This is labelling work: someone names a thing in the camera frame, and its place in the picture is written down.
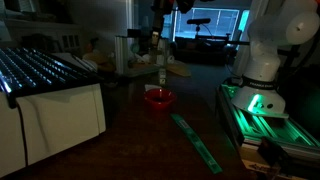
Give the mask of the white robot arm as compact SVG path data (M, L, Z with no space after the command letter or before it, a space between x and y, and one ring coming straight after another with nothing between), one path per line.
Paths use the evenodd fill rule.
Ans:
M281 60L278 48L300 45L319 29L316 0L285 0L274 14L255 19L248 28L250 60L231 102L252 115L286 118L286 102L275 87Z

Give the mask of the dark robot gripper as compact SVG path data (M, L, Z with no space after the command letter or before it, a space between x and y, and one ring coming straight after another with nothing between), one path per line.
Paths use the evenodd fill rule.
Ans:
M153 47L158 46L159 39L163 30L164 16L162 13L155 13L152 25L151 43Z

